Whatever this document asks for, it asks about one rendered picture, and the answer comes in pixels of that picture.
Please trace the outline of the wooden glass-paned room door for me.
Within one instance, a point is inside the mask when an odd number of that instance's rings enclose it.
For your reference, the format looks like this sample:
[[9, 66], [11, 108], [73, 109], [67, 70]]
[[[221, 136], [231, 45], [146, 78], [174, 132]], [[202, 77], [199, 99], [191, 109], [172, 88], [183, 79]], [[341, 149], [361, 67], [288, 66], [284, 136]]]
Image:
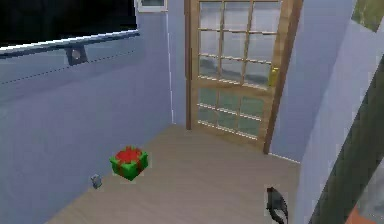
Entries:
[[270, 152], [303, 3], [184, 0], [187, 129]]

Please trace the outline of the green red gift box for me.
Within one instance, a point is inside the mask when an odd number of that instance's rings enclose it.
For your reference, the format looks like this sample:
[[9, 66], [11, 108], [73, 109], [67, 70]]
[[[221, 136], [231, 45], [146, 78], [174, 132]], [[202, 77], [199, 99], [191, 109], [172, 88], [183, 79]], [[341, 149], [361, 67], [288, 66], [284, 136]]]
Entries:
[[126, 146], [116, 155], [109, 158], [115, 174], [133, 181], [148, 166], [148, 154], [140, 148]]

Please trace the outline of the white framed picture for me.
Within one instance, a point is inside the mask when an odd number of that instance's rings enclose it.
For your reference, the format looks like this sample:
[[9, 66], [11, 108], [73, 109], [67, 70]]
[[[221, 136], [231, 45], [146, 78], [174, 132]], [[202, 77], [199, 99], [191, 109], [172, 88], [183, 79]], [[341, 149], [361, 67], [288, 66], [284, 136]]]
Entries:
[[139, 12], [157, 13], [167, 12], [167, 0], [137, 0]]

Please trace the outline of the small grey object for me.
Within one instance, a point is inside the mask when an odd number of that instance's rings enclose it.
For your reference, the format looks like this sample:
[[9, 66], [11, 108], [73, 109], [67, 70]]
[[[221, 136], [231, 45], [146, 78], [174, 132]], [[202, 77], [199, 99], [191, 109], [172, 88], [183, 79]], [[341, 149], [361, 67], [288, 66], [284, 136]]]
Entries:
[[92, 186], [94, 189], [98, 189], [99, 187], [102, 186], [102, 178], [98, 174], [94, 174], [93, 176], [90, 177]]

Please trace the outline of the black television set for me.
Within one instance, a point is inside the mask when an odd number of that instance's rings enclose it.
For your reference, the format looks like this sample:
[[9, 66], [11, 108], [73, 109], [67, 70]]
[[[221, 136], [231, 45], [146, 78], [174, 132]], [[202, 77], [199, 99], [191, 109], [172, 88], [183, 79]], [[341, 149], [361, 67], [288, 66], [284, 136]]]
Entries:
[[134, 0], [0, 0], [0, 59], [137, 28]]

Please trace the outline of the dark green door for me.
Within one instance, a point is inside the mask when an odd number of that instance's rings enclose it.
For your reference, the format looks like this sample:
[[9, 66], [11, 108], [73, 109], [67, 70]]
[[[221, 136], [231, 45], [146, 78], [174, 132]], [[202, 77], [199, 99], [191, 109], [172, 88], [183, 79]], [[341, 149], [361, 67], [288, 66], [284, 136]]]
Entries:
[[308, 224], [346, 224], [384, 158], [384, 55]]

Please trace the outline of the green framed picture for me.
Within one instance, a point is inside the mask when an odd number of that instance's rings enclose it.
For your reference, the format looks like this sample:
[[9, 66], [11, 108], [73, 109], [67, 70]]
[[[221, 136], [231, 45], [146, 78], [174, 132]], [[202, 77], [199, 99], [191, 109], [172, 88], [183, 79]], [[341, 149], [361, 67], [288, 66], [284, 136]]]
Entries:
[[357, 0], [351, 19], [377, 32], [384, 17], [384, 0]]

